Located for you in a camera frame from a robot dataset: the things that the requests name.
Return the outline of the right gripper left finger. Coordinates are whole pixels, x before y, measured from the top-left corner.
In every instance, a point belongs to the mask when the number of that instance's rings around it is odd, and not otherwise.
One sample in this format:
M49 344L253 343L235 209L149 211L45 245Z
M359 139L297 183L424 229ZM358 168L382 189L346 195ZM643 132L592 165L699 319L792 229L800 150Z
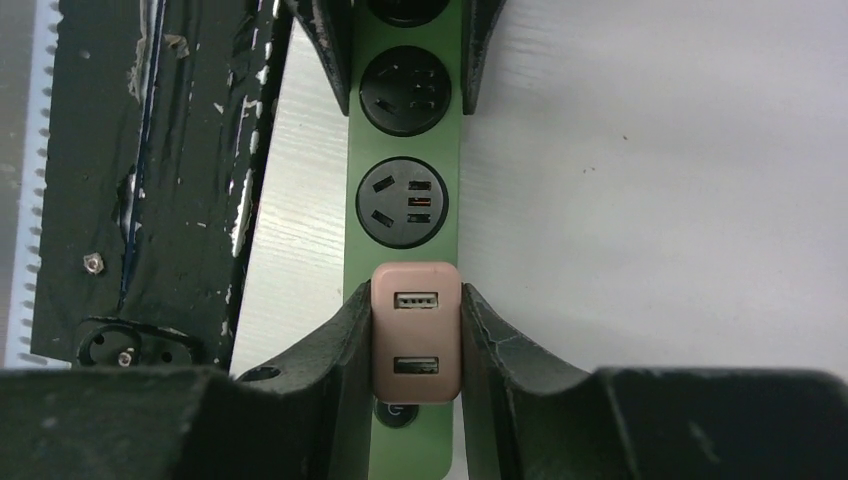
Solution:
M238 379L212 368L7 370L5 479L364 479L370 287Z

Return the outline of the pink charger plug end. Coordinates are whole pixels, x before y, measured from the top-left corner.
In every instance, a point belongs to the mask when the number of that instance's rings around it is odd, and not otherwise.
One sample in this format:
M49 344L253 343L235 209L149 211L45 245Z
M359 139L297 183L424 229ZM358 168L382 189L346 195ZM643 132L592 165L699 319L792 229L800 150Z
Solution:
M461 276L447 262L389 262L370 282L372 388L388 404L445 404L462 385Z

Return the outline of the green power strip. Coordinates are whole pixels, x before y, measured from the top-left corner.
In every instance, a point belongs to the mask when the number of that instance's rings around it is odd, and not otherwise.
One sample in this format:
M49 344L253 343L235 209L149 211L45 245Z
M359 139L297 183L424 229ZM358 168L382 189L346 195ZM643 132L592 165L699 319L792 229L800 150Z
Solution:
M458 257L462 3L353 5L343 288L389 262ZM453 401L388 404L373 393L368 475L442 479Z

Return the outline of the black mounting base plate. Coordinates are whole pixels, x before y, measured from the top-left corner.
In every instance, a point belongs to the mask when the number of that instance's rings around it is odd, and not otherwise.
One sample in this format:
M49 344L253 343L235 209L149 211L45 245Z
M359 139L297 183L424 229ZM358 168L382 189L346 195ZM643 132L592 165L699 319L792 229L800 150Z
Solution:
M62 1L30 344L227 368L292 18L280 1Z

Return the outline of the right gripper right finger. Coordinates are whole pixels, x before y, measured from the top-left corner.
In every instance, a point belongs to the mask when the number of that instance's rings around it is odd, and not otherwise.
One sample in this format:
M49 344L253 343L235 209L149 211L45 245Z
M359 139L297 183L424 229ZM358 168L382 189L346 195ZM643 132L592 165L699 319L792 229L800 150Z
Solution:
M584 371L462 292L473 479L843 479L847 386L813 370Z

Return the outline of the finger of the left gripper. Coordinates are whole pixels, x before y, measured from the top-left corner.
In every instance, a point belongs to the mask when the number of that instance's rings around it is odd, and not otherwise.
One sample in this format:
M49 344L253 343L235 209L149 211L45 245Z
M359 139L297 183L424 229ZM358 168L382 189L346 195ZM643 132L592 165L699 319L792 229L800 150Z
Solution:
M350 112L352 86L353 2L351 0L286 0L323 67L341 113Z
M464 0L461 20L462 111L476 112L490 41L506 0Z

